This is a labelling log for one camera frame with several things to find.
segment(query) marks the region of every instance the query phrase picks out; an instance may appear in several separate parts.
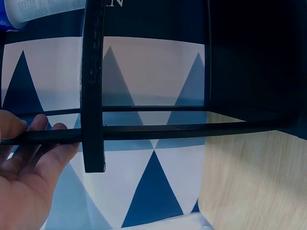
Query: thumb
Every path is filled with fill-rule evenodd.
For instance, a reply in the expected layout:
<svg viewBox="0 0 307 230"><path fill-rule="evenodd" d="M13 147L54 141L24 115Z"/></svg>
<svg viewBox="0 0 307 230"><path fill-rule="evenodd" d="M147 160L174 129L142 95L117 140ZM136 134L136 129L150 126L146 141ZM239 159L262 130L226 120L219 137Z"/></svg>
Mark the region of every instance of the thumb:
<svg viewBox="0 0 307 230"><path fill-rule="evenodd" d="M27 122L12 113L0 110L0 140L12 139L27 130Z"/></svg>

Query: curved metal frame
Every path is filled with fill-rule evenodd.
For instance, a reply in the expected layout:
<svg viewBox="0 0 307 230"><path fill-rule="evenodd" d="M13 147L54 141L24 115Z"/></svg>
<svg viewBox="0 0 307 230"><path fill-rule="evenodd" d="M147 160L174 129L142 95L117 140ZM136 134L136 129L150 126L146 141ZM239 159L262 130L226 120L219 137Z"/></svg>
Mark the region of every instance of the curved metal frame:
<svg viewBox="0 0 307 230"><path fill-rule="evenodd" d="M164 125L164 126L103 126L103 112L129 111L211 111L223 113L225 105L209 106L103 106L102 105L102 49L103 26L106 1L88 0L83 29L83 56L81 76L81 107L46 111L46 115L81 114L81 127L68 130L47 130L26 132L11 140L3 140L1 145L32 145L46 143L83 143L85 171L97 173L105 171L104 140L190 138L244 134L289 128L297 125L297 117L275 113L270 119L247 122ZM205 104L210 100L211 84L211 39L206 35L206 85ZM19 117L35 116L17 114Z"/></svg>

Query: label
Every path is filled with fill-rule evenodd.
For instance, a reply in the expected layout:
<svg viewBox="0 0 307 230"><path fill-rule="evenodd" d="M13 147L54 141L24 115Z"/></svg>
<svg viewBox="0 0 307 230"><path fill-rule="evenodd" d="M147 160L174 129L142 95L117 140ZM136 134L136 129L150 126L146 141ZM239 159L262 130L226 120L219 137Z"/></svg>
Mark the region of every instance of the label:
<svg viewBox="0 0 307 230"><path fill-rule="evenodd" d="M55 13L84 9L86 0L5 0L10 21L24 23Z"/></svg>

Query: hand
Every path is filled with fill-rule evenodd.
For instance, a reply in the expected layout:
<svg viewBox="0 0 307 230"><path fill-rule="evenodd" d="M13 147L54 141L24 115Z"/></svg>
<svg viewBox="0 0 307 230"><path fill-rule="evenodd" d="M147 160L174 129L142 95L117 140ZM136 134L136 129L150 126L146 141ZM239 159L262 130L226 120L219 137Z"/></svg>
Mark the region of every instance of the hand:
<svg viewBox="0 0 307 230"><path fill-rule="evenodd" d="M48 119L38 115L29 131L45 130ZM13 114L0 110L0 139L15 138L27 125ZM57 123L52 129L66 129ZM38 230L46 221L54 189L65 165L79 144L0 147L0 229Z"/></svg>

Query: finger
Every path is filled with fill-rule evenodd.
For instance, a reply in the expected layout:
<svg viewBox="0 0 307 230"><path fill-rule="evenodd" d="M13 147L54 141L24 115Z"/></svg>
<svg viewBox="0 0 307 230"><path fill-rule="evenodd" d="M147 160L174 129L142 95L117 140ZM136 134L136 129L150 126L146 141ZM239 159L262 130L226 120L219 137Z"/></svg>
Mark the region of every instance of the finger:
<svg viewBox="0 0 307 230"><path fill-rule="evenodd" d="M51 130L57 130L57 129L67 129L67 127L63 123L56 123ZM23 176L28 173L33 173L34 168L38 162L38 160L46 153L49 152L50 150L54 149L56 146L59 146L59 144L46 144L42 145L34 157L31 159L31 161L26 165L21 172L19 173L19 176Z"/></svg>
<svg viewBox="0 0 307 230"><path fill-rule="evenodd" d="M25 132L27 122L20 120L12 113L0 110L0 140L12 139ZM8 158L14 146L0 146L0 165Z"/></svg>
<svg viewBox="0 0 307 230"><path fill-rule="evenodd" d="M27 122L12 113L0 110L0 139L12 139L27 130Z"/></svg>
<svg viewBox="0 0 307 230"><path fill-rule="evenodd" d="M45 115L37 115L32 124L29 127L29 131L39 131L45 130L48 125L48 119ZM28 162L32 159L34 154L37 152L39 145L23 145L19 146L13 156L6 160L0 169L2 171L16 174L22 170L24 166L28 164Z"/></svg>
<svg viewBox="0 0 307 230"><path fill-rule="evenodd" d="M54 191L60 174L77 153L78 148L79 143L57 146L39 159L34 174L40 176Z"/></svg>

